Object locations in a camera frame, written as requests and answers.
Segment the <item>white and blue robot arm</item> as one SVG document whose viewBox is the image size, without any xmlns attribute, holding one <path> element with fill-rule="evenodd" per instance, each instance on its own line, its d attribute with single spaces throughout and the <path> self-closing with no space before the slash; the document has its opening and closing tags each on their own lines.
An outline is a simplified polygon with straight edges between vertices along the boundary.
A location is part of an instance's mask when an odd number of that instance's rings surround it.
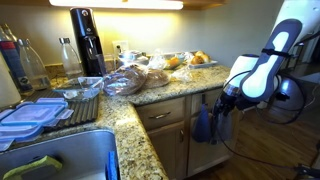
<svg viewBox="0 0 320 180">
<path fill-rule="evenodd" d="M 213 115 L 227 116 L 240 99 L 250 104 L 268 99 L 275 91 L 274 78 L 281 63 L 289 57 L 289 50 L 301 30 L 299 20 L 283 20 L 273 29 L 259 56 L 239 56 L 214 105 Z"/>
</svg>

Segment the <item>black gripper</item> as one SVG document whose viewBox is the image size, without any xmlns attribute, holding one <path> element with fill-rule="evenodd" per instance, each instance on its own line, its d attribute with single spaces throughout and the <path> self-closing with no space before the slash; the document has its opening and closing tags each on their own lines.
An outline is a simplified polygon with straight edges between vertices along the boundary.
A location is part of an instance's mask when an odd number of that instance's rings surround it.
<svg viewBox="0 0 320 180">
<path fill-rule="evenodd" d="M 213 115 L 225 117 L 234 109 L 235 102 L 239 97 L 239 89 L 237 87 L 227 87 L 222 90 L 213 107 Z"/>
</svg>

